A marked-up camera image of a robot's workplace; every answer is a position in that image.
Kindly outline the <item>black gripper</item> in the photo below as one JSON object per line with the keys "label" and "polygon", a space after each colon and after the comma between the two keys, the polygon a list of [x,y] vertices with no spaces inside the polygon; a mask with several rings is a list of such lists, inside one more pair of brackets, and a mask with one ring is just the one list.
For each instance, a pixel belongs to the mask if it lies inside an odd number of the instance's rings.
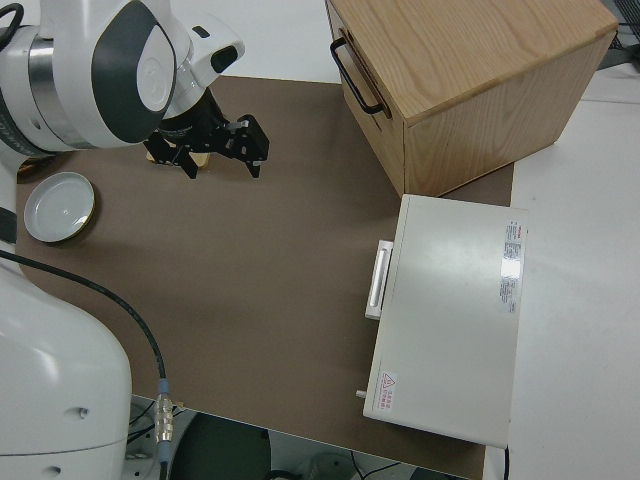
{"label": "black gripper", "polygon": [[163,119],[158,130],[143,142],[152,161],[178,166],[190,179],[197,177],[198,166],[189,151],[212,153],[224,147],[224,154],[241,161],[254,179],[268,159],[269,139],[257,119],[247,114],[229,122],[209,89],[187,111]]}

